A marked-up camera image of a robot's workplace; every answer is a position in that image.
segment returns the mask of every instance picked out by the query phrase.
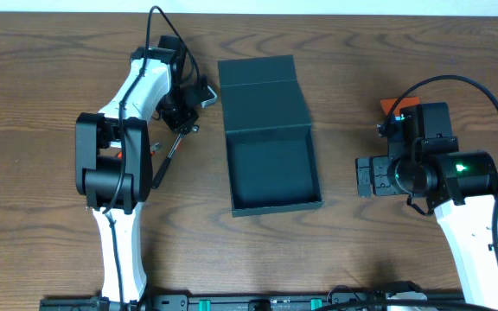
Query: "screw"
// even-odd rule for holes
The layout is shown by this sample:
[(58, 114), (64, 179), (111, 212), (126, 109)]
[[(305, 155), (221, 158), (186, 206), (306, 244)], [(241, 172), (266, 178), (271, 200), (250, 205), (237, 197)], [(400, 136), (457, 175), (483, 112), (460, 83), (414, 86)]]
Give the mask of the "screw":
[(151, 152), (157, 152), (157, 151), (161, 150), (161, 148), (162, 148), (162, 147), (163, 147), (163, 146), (161, 145), (161, 143), (153, 143), (153, 144), (151, 145), (151, 147), (149, 148), (149, 150), (150, 150)]

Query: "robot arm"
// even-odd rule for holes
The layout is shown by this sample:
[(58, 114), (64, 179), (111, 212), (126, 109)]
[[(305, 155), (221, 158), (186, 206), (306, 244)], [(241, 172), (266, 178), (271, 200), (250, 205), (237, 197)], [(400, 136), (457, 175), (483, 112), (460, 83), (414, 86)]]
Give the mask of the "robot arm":
[[(491, 221), (498, 189), (486, 152), (460, 152), (446, 103), (401, 109), (387, 137), (388, 155), (356, 160), (359, 195), (405, 194), (407, 205), (435, 213), (455, 259), (467, 303), (498, 309), (498, 266)], [(412, 203), (425, 198), (427, 211)]]
[(147, 124), (158, 111), (173, 132), (185, 136), (198, 118), (195, 107), (208, 107), (217, 99), (204, 76), (182, 86), (186, 52), (182, 40), (171, 36), (162, 36), (158, 47), (148, 50), (144, 76), (124, 103), (128, 157), (116, 204), (107, 213), (104, 209), (112, 201), (123, 160), (99, 151), (120, 148), (119, 102), (140, 74), (144, 48), (132, 53), (130, 74), (112, 101), (97, 114), (80, 114), (76, 122), (76, 187), (86, 196), (99, 226), (105, 266), (101, 294), (109, 304), (140, 301), (147, 283), (140, 250), (141, 212), (153, 184)]
[(464, 202), (457, 206), (448, 200), (436, 207), (437, 222), (449, 241), (466, 302), (498, 309), (497, 262), (487, 247), (495, 198), (478, 195)]

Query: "green led light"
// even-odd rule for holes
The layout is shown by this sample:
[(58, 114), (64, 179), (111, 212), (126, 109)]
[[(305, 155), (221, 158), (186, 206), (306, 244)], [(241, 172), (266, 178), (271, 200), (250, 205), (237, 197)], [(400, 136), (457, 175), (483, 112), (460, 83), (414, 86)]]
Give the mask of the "green led light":
[(211, 301), (199, 301), (199, 311), (211, 311)]
[(457, 172), (462, 172), (465, 169), (467, 169), (467, 167), (463, 166), (462, 164), (457, 164), (457, 166), (456, 166), (456, 171)]
[(314, 298), (310, 300), (310, 309), (316, 310), (322, 307), (322, 299)]

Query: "white wall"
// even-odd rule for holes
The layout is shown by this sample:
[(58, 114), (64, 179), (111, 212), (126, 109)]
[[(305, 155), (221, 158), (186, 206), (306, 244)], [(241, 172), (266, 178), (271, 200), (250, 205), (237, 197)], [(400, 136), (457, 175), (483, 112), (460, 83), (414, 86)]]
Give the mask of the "white wall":
[(498, 16), (498, 0), (0, 0), (0, 11)]

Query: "black mount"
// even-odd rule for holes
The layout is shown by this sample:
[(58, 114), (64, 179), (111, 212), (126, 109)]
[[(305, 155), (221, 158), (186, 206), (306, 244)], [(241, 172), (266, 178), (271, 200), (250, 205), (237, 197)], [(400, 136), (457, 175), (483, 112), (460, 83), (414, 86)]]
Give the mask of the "black mount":
[[(160, 98), (156, 110), (159, 116), (175, 133), (188, 134), (199, 117), (197, 105), (211, 105), (216, 95), (210, 91), (207, 78), (198, 77), (193, 85), (182, 86), (186, 45), (176, 36), (163, 35), (156, 48), (149, 48), (148, 59), (160, 60), (169, 65), (172, 87)], [(130, 63), (144, 57), (145, 48), (140, 47), (130, 56)], [(150, 159), (150, 142), (147, 123), (135, 117), (124, 120), (126, 167), (124, 182), (119, 190), (116, 208), (131, 214), (138, 202), (149, 196), (153, 167)], [(119, 141), (118, 120), (105, 118), (103, 114), (82, 113), (76, 120), (76, 188), (86, 196), (86, 204), (97, 211), (108, 206), (120, 175), (121, 159), (101, 155), (111, 142)]]
[[(491, 156), (484, 151), (459, 152), (458, 139), (450, 126), (446, 103), (415, 105), (400, 110), (388, 127), (379, 127), (387, 137), (388, 155), (355, 161), (361, 197), (406, 194), (407, 204), (424, 215), (446, 200), (463, 205), (472, 195), (495, 194), (498, 174)], [(422, 212), (413, 198), (426, 198)]]
[[(130, 62), (144, 57), (144, 47), (137, 48), (131, 54)], [(195, 107), (213, 99), (214, 95), (208, 89), (205, 75), (198, 77), (193, 85), (182, 86), (182, 73), (188, 49), (183, 41), (176, 36), (163, 35), (156, 48), (150, 48), (148, 57), (160, 60), (170, 66), (172, 72), (172, 87), (157, 105), (159, 117), (176, 134), (187, 135), (199, 117)]]
[[(131, 214), (136, 204), (149, 196), (153, 167), (147, 123), (130, 117), (124, 121), (124, 132), (128, 137), (124, 146), (128, 156), (116, 207)], [(99, 149), (109, 148), (117, 140), (117, 119), (84, 112), (76, 120), (76, 188), (86, 196), (87, 206), (96, 210), (110, 203), (121, 165), (121, 159), (102, 156)]]
[[(315, 310), (332, 303), (350, 301), (384, 301), (398, 293), (414, 291), (424, 293), (428, 301), (464, 302), (463, 294), (423, 292), (413, 282), (393, 282), (383, 285), (373, 291), (352, 291), (345, 286), (339, 286), (317, 295), (244, 295), (244, 296), (187, 296), (187, 295), (157, 295), (143, 299), (140, 303), (132, 301), (124, 306), (124, 311), (281, 311), (281, 310)], [(118, 311), (116, 302), (108, 302), (105, 298), (95, 296), (91, 299), (42, 300), (40, 311)], [(380, 311), (383, 308), (369, 308)]]

